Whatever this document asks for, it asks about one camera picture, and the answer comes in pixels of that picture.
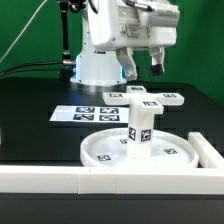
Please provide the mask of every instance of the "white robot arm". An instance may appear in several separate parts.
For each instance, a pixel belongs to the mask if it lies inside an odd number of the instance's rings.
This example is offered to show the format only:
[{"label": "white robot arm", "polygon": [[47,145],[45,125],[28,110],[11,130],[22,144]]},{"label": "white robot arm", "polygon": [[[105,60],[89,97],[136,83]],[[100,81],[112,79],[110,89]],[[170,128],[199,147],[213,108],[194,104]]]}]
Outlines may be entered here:
[{"label": "white robot arm", "polygon": [[133,50],[148,49],[152,73],[164,72],[164,48],[176,43],[180,14],[177,6],[166,0],[92,0],[91,3],[88,18],[93,46],[100,52],[116,51],[127,80],[137,78]]}]

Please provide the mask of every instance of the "black table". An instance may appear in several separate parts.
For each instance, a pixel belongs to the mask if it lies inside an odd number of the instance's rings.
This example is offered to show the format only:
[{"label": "black table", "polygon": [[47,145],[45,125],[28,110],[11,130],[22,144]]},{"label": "black table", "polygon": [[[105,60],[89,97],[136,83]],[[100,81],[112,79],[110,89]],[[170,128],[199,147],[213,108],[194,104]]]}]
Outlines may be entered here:
[{"label": "black table", "polygon": [[[178,92],[155,129],[180,137],[201,132],[224,155],[224,109],[196,88],[140,83],[149,92]],[[50,122],[57,105],[106,106],[102,93],[65,88],[56,79],[0,80],[0,164],[81,166],[79,146],[91,133],[127,124]],[[0,194],[0,223],[223,223],[224,196]]]}]

